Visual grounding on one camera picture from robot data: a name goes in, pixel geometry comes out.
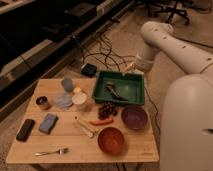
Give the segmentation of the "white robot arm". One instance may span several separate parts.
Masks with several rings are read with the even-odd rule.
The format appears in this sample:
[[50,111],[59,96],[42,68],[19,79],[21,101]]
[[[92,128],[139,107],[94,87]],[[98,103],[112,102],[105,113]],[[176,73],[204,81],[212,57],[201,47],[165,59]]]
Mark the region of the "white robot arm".
[[213,171],[213,54],[173,36],[170,24],[148,21],[129,69],[148,73],[158,52],[185,75],[168,88],[161,118],[160,171]]

